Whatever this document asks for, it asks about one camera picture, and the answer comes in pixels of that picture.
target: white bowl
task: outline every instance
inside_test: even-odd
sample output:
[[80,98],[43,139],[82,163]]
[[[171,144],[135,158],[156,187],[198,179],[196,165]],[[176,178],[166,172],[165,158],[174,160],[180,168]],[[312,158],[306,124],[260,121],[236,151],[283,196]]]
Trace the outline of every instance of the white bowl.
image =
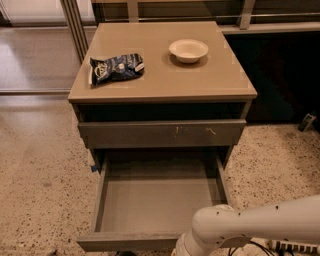
[[183,63],[195,63],[208,53],[208,46],[193,39],[182,39],[173,42],[169,51]]

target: speckled floor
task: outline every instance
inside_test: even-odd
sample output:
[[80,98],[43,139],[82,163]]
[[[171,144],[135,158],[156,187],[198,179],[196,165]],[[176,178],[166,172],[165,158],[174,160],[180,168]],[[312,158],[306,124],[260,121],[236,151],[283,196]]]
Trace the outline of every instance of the speckled floor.
[[[66,96],[1,97],[0,123],[0,255],[108,255],[75,242],[89,232],[99,174]],[[320,134],[247,126],[225,174],[236,209],[320,194]],[[264,255],[249,247],[238,255]]]

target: blue snack bag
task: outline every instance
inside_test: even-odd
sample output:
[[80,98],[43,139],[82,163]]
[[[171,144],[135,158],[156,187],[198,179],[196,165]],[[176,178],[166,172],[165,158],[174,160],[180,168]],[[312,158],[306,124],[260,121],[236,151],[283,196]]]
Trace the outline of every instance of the blue snack bag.
[[98,86],[111,81],[141,77],[144,70],[142,57],[137,54],[120,55],[106,60],[90,58],[91,84]]

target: drawer front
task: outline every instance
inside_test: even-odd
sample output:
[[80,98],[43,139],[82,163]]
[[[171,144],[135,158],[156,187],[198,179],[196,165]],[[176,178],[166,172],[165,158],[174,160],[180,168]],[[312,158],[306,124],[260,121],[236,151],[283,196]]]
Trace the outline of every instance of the drawer front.
[[174,248],[197,210],[230,203],[220,158],[213,152],[206,157],[105,160],[92,231],[78,244],[87,252]]
[[228,146],[238,143],[243,119],[79,123],[87,148]]

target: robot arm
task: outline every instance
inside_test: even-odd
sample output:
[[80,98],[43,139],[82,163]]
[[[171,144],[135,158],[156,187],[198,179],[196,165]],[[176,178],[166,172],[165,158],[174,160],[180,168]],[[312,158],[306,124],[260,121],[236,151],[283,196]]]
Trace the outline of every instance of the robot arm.
[[176,244],[177,256],[208,256],[241,247],[252,237],[320,243],[320,195],[235,211],[228,205],[200,209],[192,229]]

